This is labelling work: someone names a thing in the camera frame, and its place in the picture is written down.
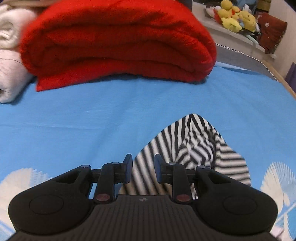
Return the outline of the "striped black white sweater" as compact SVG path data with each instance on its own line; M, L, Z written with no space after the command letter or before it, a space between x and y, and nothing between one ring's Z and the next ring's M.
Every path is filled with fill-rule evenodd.
M156 154L167 163L181 164L189 170L205 166L243 184L251 184L245 159L226 144L208 121L192 113L167 126L136 155L131 181L122 185L120 194L171 195L170 184L157 182Z

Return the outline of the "cream rolled blanket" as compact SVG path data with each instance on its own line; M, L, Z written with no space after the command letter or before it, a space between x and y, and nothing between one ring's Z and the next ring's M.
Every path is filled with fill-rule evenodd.
M1 103L12 102L33 78L22 63L19 45L36 17L32 9L1 5Z

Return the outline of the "yellow plush toys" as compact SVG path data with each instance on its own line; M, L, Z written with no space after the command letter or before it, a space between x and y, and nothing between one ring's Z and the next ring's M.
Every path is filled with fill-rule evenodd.
M256 18L247 4L240 9L232 1L210 2L206 4L205 14L231 32L260 33Z

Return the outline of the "red folded blanket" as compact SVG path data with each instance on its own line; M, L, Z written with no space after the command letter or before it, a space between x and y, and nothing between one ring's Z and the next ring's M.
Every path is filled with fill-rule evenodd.
M38 91L114 74L200 81L217 58L178 1L59 1L25 29L20 54Z

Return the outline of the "blue white patterned bedsheet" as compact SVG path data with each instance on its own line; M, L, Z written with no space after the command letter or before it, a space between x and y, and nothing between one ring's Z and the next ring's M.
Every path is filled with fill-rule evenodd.
M247 162L254 188L278 205L273 232L295 240L295 99L275 78L217 63L201 84L128 75L37 92L1 105L1 240L14 234L18 193L82 164L138 154L196 113Z

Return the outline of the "purple box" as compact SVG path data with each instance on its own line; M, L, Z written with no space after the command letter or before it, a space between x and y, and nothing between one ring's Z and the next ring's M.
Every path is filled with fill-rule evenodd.
M296 64L294 62L292 63L285 80L292 90L296 92Z

